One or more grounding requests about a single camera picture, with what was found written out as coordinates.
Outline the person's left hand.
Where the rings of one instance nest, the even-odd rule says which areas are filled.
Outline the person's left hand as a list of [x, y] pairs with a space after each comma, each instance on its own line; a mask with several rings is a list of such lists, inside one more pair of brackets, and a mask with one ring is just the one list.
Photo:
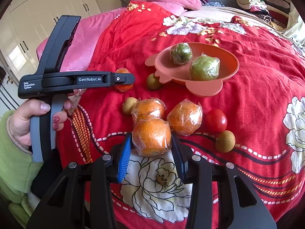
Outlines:
[[[67, 120], [67, 110], [73, 108], [70, 99], [64, 102], [64, 110], [57, 112], [53, 116], [53, 129], [60, 131], [64, 127]], [[24, 102], [17, 110], [14, 111], [8, 122], [8, 131], [10, 137], [15, 141], [15, 145], [29, 150], [31, 146], [30, 120], [33, 116], [45, 115], [51, 109], [50, 105], [37, 99], [30, 99]]]

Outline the green sleeve left forearm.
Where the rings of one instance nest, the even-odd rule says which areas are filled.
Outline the green sleeve left forearm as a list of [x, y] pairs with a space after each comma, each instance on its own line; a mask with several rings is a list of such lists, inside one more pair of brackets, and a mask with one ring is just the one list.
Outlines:
[[40, 202], [30, 188], [42, 164], [34, 163], [31, 153], [12, 137], [9, 132], [12, 115], [13, 110], [10, 110], [1, 118], [1, 198], [18, 223], [26, 227]]

